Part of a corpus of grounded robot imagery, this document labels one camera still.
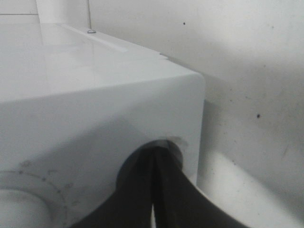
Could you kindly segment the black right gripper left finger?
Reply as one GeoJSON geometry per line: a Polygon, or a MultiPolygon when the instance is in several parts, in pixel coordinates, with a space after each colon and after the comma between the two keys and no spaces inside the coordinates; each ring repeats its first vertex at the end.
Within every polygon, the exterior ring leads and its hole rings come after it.
{"type": "Polygon", "coordinates": [[[143,147],[121,185],[96,210],[73,228],[149,228],[152,214],[154,152],[143,147]]]}

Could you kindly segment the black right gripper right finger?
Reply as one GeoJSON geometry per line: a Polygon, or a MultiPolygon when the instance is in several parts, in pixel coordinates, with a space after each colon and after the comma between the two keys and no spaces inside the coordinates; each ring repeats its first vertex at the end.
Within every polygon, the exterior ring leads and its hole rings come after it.
{"type": "Polygon", "coordinates": [[[243,228],[211,203],[187,179],[167,148],[157,146],[153,154],[152,195],[158,228],[243,228]]]}

